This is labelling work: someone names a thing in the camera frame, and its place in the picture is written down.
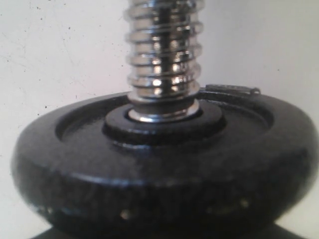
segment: dumbbell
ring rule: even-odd
[[[35,212],[79,238],[235,238],[297,203],[318,135],[258,88],[196,82],[203,0],[131,0],[133,90],[31,123],[12,159]]]

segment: white wall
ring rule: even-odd
[[[49,226],[12,185],[9,161],[38,115],[126,91],[127,0],[0,0],[0,238],[29,238]],[[319,1],[206,0],[199,79],[258,86],[303,108],[319,126]],[[319,186],[279,223],[319,238]]]

